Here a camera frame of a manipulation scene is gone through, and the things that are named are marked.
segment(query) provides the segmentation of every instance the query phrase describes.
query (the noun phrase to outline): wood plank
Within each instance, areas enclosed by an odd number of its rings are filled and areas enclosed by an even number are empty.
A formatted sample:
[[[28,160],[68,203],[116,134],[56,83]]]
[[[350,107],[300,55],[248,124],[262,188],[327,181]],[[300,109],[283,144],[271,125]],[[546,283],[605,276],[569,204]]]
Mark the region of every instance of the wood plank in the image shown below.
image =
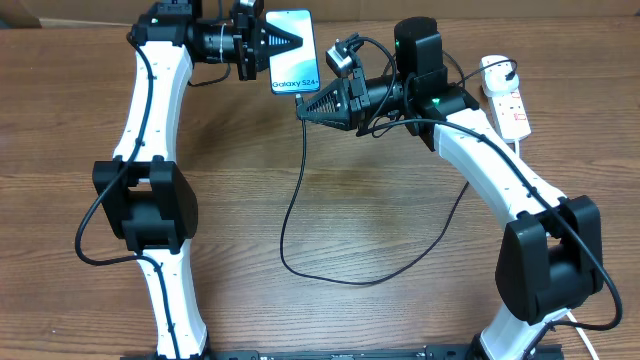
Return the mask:
[[[319,24],[318,52],[355,31],[393,42],[393,22]],[[625,304],[620,328],[589,333],[602,359],[640,350],[640,22],[634,18],[444,20],[444,47],[464,69],[490,53],[519,63],[533,135],[525,160],[569,196],[588,194],[603,217],[604,254]],[[0,33],[0,359],[117,359],[151,352],[155,325],[134,264],[86,266],[73,252],[95,198],[91,169],[109,159],[127,116],[134,56],[126,29]],[[369,74],[386,60],[373,47]],[[195,81],[218,76],[196,67]],[[323,84],[333,75],[321,66]],[[479,79],[469,82],[481,100]],[[260,351],[419,347],[468,342],[500,297],[493,274],[502,234],[469,191],[443,242],[414,269],[379,286],[300,279],[278,260],[281,221],[301,156],[293,99],[268,74],[190,89],[178,140],[198,195],[193,272],[216,349]],[[296,269],[365,280],[412,260],[440,232],[464,179],[405,131],[382,139],[309,126],[307,175],[287,232]],[[84,247],[125,254],[99,212]],[[605,291],[576,310],[612,316]],[[576,332],[562,343],[585,358]]]

